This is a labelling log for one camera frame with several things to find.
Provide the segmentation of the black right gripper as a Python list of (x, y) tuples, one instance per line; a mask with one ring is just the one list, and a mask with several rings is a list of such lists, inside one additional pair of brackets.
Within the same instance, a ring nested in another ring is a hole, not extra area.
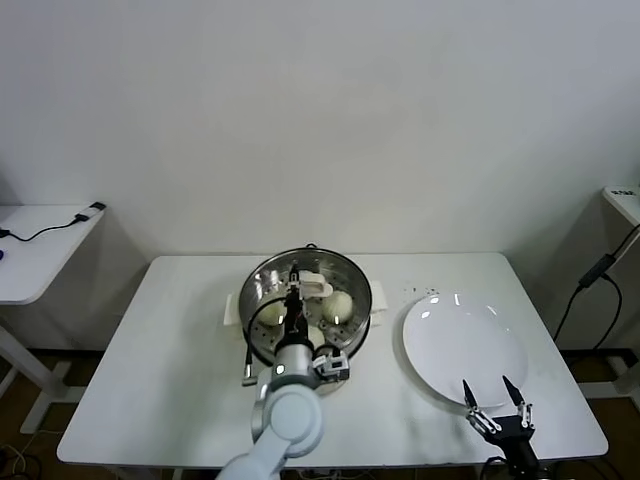
[(503, 452), (511, 470), (537, 470), (540, 462), (530, 444), (535, 432), (532, 404), (524, 400), (520, 390), (505, 375), (502, 380), (516, 407), (516, 414), (494, 421), (479, 407), (469, 384), (463, 379), (466, 419), (489, 444)]

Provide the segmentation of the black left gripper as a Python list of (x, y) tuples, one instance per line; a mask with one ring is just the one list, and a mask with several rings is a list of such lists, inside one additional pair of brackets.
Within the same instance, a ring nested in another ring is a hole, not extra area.
[(283, 336), (279, 341), (280, 346), (294, 344), (308, 345), (308, 322), (304, 316), (303, 299), (300, 284), (300, 275), (297, 268), (289, 272), (289, 286), (286, 291), (284, 306), (286, 309)]

